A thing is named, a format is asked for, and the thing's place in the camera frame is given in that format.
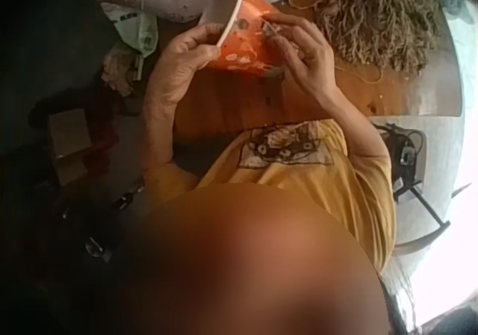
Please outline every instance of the graphic print on shirt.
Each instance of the graphic print on shirt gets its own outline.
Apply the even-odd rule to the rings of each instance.
[[[284,165],[333,165],[327,145],[313,122],[253,130],[240,153],[239,168],[263,169]]]

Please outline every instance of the yellow t-shirt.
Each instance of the yellow t-shirt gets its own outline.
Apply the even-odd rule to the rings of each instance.
[[[390,158],[348,157],[342,130],[332,120],[244,131],[202,179],[173,163],[147,169],[144,178],[158,203],[222,183],[301,192],[344,225],[377,271],[394,248]]]

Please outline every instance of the cardboard box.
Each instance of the cardboard box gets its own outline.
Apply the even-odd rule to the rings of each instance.
[[[87,174],[83,156],[92,143],[83,109],[51,115],[49,142],[53,166],[62,186]]]

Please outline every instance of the hand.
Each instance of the hand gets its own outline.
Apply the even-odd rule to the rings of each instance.
[[[149,78],[147,101],[165,106],[181,101],[194,73],[220,56],[220,48],[211,44],[222,31],[219,24],[198,25],[171,40]]]
[[[280,50],[286,72],[299,87],[323,107],[341,95],[335,83],[334,52],[316,25],[287,14],[271,13],[263,17],[285,26],[270,41]]]

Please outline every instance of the person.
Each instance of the person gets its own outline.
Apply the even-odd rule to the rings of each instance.
[[[214,43],[223,26],[199,25],[170,42],[146,91],[143,174],[155,205],[174,215],[168,218],[172,223],[182,225],[147,227],[149,231],[163,229],[161,237],[153,232],[162,242],[174,239],[168,246],[163,244],[174,257],[165,256],[164,249],[162,257],[168,259],[167,268],[175,271],[163,271],[160,287],[143,279],[140,283],[148,284],[147,290],[142,292],[138,289],[143,286],[138,286],[129,295],[135,304],[144,305],[135,331],[383,334],[380,305],[386,303],[390,334],[405,334],[397,307],[376,276],[384,269],[395,243],[388,150],[377,130],[335,83],[333,50],[317,26],[285,14],[264,18],[281,27],[267,42],[280,52],[286,78],[293,78],[331,119],[244,131],[198,178],[174,163],[173,123],[177,104],[194,73],[220,55]],[[176,210],[168,204],[176,204]],[[316,209],[302,209],[301,204]],[[351,234],[353,242],[345,240],[347,236],[335,225]],[[175,227],[182,229],[182,236],[178,236],[181,241],[175,238]],[[354,247],[360,248],[351,251],[357,261],[339,260],[344,256],[342,251],[345,254]],[[363,260],[361,253],[366,254],[364,262],[358,261]],[[219,263],[228,267],[218,267]],[[177,281],[183,278],[184,283]],[[368,285],[358,281],[362,278]],[[348,289],[355,282],[361,285],[354,289],[364,292],[347,298],[348,313],[334,313],[331,309],[340,296],[324,295],[326,289]],[[318,287],[322,295],[312,296]],[[221,288],[221,300],[215,306],[208,302],[199,306],[198,299],[204,300],[199,294],[213,297],[216,288]],[[167,305],[158,307],[157,299],[152,300],[155,289],[162,289]],[[192,308],[201,311],[187,311]],[[158,309],[167,315],[158,317]],[[340,323],[349,327],[341,328]],[[376,327],[365,323],[375,323]]]

